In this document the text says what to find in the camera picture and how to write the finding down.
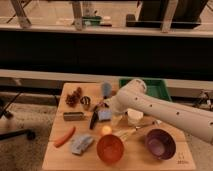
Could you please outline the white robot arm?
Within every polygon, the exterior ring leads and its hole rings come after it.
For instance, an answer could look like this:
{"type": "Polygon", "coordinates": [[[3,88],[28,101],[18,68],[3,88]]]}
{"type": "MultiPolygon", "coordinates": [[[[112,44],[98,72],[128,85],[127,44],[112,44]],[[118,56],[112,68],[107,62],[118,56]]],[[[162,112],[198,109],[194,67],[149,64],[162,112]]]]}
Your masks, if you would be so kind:
{"type": "Polygon", "coordinates": [[[128,108],[153,116],[213,145],[213,112],[189,107],[146,94],[146,84],[133,79],[109,99],[114,115],[122,115],[128,108]]]}

